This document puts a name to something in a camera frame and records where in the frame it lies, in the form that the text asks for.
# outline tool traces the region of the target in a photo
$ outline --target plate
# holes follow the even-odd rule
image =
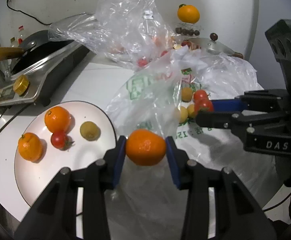
[[[82,102],[70,101],[58,104],[69,111],[74,119],[68,136],[74,144],[66,151],[52,146],[49,132],[44,124],[44,111],[38,115],[24,131],[36,134],[44,144],[44,154],[39,162],[24,160],[18,149],[14,159],[14,175],[18,189],[24,200],[31,206],[42,190],[62,167],[77,170],[87,167],[97,159],[103,158],[108,149],[115,148],[116,134],[108,116],[97,106]],[[80,134],[80,126],[85,121],[94,122],[101,130],[96,141],[87,141]]]

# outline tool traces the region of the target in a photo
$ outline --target pan handle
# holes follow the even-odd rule
[[[5,48],[0,47],[0,61],[10,58],[21,57],[25,53],[25,50],[22,48]]]

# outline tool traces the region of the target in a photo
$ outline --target stove knob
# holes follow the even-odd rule
[[[21,96],[28,88],[29,80],[26,75],[19,76],[13,84],[13,91]]]

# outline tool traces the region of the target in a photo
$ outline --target screw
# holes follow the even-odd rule
[[[230,167],[224,167],[223,168],[223,172],[226,173],[226,174],[230,174],[232,172],[232,170],[231,170]]]
[[[61,173],[62,175],[66,175],[66,174],[69,173],[69,171],[70,171],[70,169],[69,169],[68,167],[63,167],[63,168],[60,170],[60,173]]]
[[[190,167],[194,167],[195,165],[197,165],[197,162],[195,160],[188,160],[186,163]]]
[[[248,133],[254,133],[255,129],[253,127],[248,127],[247,132]]]
[[[97,166],[103,166],[103,165],[105,165],[105,163],[106,163],[106,161],[104,159],[98,159],[96,161]]]

